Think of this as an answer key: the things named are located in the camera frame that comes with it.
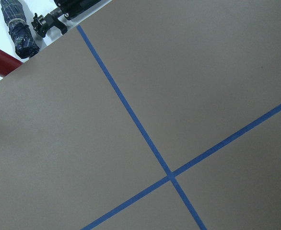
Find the black folded tripod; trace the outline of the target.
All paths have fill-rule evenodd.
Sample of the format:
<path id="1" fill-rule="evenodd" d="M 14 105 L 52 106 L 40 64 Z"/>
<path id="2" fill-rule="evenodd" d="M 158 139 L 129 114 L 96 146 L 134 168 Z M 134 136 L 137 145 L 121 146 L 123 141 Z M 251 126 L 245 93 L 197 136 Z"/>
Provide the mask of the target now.
<path id="1" fill-rule="evenodd" d="M 62 15 L 66 20 L 72 20 L 81 13 L 90 9 L 92 6 L 99 3 L 100 0 L 55 0 L 57 8 L 48 13 L 46 16 L 38 16 L 35 13 L 31 22 L 35 32 L 42 38 L 46 37 L 48 30 L 56 27 L 64 35 L 68 29 L 67 26 L 59 20 Z"/>

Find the blue plaid folded umbrella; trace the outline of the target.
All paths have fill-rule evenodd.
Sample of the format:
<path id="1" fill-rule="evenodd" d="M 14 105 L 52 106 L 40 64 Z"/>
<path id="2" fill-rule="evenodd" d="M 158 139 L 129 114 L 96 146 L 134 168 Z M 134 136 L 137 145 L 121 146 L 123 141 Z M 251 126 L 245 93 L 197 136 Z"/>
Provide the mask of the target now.
<path id="1" fill-rule="evenodd" d="M 32 37 L 22 4 L 18 0 L 1 0 L 0 5 L 16 55 L 21 59 L 35 56 L 40 48 Z"/>

